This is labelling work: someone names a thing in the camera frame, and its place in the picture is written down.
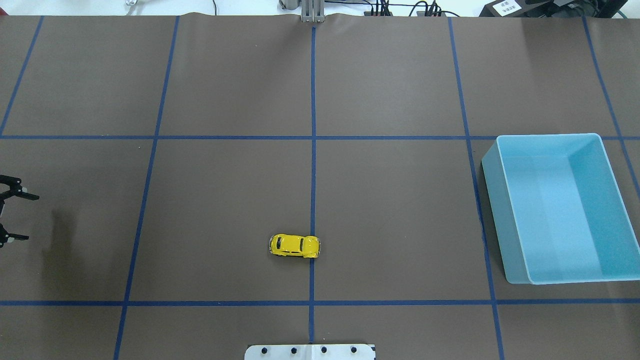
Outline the light blue plastic bin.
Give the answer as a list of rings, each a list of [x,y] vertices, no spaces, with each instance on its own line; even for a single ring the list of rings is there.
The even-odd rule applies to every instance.
[[[639,279],[639,244],[597,133],[501,135],[481,161],[510,284]]]

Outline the yellow beetle toy car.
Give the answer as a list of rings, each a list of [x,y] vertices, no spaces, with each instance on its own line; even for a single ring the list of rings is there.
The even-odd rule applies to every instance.
[[[275,256],[316,259],[322,245],[314,235],[275,234],[269,240],[268,250]]]

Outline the aluminium frame post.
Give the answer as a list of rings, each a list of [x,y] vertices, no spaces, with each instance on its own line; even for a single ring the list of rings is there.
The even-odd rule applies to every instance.
[[[302,23],[324,23],[325,1],[324,0],[299,0]]]

